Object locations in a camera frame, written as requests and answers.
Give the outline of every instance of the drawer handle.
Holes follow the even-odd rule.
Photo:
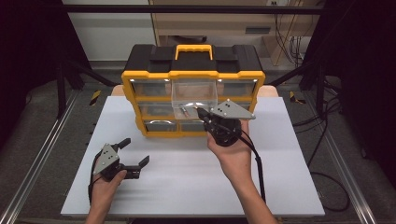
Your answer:
[[[177,60],[179,52],[209,52],[210,60],[213,60],[211,45],[177,45],[175,60]]]

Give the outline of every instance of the person's left hand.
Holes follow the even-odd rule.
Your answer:
[[[93,177],[91,209],[86,223],[102,223],[105,220],[116,190],[126,173],[126,170],[119,171],[110,182],[106,182],[100,174]]]

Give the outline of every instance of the plastic drawer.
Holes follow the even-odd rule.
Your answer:
[[[177,123],[175,120],[145,120],[148,132],[176,132]]]
[[[218,80],[218,96],[251,96],[256,83],[257,79]]]
[[[171,83],[168,79],[132,79],[136,96],[170,96]]]
[[[171,102],[139,102],[142,116],[174,116]]]
[[[180,130],[182,132],[204,132],[204,122],[201,120],[180,120]]]
[[[184,79],[172,82],[172,107],[176,119],[198,119],[196,106],[210,110],[217,104],[215,80]]]

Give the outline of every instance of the floor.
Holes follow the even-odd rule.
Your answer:
[[[258,37],[246,40],[239,36],[229,36],[226,40],[208,37],[208,43],[216,46],[230,46],[231,44],[252,44],[258,50],[262,67],[266,74],[265,83],[286,74],[293,69],[294,64],[285,63],[282,66],[272,66],[268,52]],[[111,80],[120,82],[122,67],[95,66],[95,71]],[[295,77],[277,87],[279,96],[284,98],[285,105],[290,114],[292,123],[307,120],[315,116],[309,102],[315,99],[315,90],[300,91],[298,82],[301,77]],[[7,207],[12,204],[14,195],[21,195],[22,203],[16,207],[16,223],[82,223],[82,219],[63,217],[60,215],[65,195],[70,188],[78,166],[90,141],[95,122],[100,116],[106,97],[112,89],[85,77],[86,85],[82,91],[72,91],[66,88],[68,97],[75,97],[75,105],[71,109],[67,120],[60,126],[59,135],[52,136],[53,141],[46,141],[49,132],[54,127],[57,114],[57,91],[55,82],[36,88],[27,97],[27,105],[21,114],[20,122],[12,130],[13,134],[7,144],[0,151],[0,211],[4,214]],[[328,77],[334,85],[339,85],[335,77]],[[100,90],[101,94],[95,105],[90,105],[92,95]],[[336,104],[331,99],[336,93],[326,90],[325,100]],[[322,135],[324,122],[317,125],[312,122],[295,128],[302,152],[307,161],[314,152],[319,138]],[[364,159],[361,155],[360,143],[352,132],[347,118],[342,114],[342,107],[335,106],[328,117],[327,134],[336,144],[337,150],[342,155],[352,180],[356,182],[363,202],[367,203],[368,211],[374,216],[374,222],[364,222],[361,214],[361,201],[355,194],[349,192],[346,196],[343,189],[323,175],[313,174],[318,195],[324,206],[343,211],[334,212],[325,209],[324,217],[311,218],[284,218],[284,223],[396,223],[396,190],[390,185],[375,161]],[[323,138],[318,145],[318,152],[312,160],[310,170],[331,176],[338,182],[343,182],[343,172],[339,170],[333,155],[333,148],[329,138]],[[43,145],[48,145],[50,151],[42,153]],[[43,165],[37,164],[36,156],[43,155]],[[21,193],[18,188],[26,179],[33,177],[32,185]],[[342,209],[347,204],[347,198],[352,204]],[[210,219],[123,219],[110,217],[109,220],[118,223],[247,223],[244,218],[210,218]]]

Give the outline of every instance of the forearm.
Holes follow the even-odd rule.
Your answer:
[[[100,209],[94,209],[91,207],[90,213],[85,220],[86,224],[97,224],[97,223],[105,223],[107,212],[100,211]]]
[[[232,184],[249,224],[277,223],[252,181],[244,184],[232,182]]]

